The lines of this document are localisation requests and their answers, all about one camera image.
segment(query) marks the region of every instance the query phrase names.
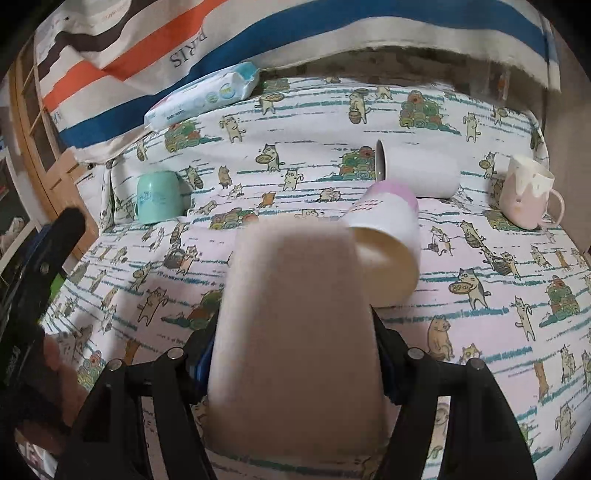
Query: mint green mug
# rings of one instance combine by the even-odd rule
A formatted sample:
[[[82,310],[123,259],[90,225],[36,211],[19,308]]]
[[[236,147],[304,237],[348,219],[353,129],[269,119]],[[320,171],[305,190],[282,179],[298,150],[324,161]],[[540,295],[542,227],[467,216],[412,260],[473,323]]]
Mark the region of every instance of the mint green mug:
[[[138,179],[135,214],[138,222],[144,225],[164,222],[184,214],[175,172],[156,171]]]

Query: wet wipes package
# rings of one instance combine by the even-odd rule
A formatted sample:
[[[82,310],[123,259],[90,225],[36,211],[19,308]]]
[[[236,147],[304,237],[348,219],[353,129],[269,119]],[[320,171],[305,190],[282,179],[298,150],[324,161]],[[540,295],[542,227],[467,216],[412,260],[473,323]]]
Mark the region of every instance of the wet wipes package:
[[[167,95],[144,115],[144,125],[162,130],[192,116],[248,98],[259,70],[245,61],[205,75]]]

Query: white cup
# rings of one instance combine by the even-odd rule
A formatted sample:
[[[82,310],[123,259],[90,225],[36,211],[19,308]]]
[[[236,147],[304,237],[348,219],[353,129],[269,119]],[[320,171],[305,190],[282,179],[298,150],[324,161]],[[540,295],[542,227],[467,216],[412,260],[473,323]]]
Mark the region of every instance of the white cup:
[[[418,202],[392,180],[372,185],[341,221],[353,229],[363,289],[374,307],[404,302],[420,275]]]

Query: white mug with pink drip design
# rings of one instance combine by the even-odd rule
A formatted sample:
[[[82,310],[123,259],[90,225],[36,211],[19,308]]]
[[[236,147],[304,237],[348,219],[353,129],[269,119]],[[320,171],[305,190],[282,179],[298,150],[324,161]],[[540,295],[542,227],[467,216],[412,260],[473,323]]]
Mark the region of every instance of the white mug with pink drip design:
[[[533,230],[538,226],[553,228],[564,216],[564,199],[552,188],[554,175],[541,164],[523,155],[512,155],[505,184],[501,190],[499,207],[514,224]],[[554,223],[542,222],[550,193],[560,202],[560,215]]]

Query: cat print fabric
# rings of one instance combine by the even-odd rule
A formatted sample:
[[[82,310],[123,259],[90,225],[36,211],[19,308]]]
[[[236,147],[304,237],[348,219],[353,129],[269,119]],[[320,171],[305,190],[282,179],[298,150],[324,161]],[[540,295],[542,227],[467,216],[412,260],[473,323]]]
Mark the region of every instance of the cat print fabric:
[[[153,360],[207,325],[238,229],[279,214],[338,221],[375,181],[377,140],[404,147],[409,162],[413,150],[445,148],[460,165],[461,187],[451,199],[419,199],[419,284],[405,304],[378,313],[438,360],[484,360],[538,477],[549,480],[591,421],[591,272],[562,229],[523,231],[498,210],[511,154],[548,163],[538,128],[526,114],[447,87],[267,80],[253,98],[149,134],[106,166],[102,234],[43,325],[72,337],[79,381],[91,388],[110,359]],[[139,225],[137,180],[157,170],[177,173],[187,215]],[[207,403],[194,414],[206,430]],[[442,398],[425,479],[437,477],[448,417]],[[155,430],[146,432],[157,443]],[[369,480],[383,454],[292,465],[208,450],[219,478],[264,480]]]

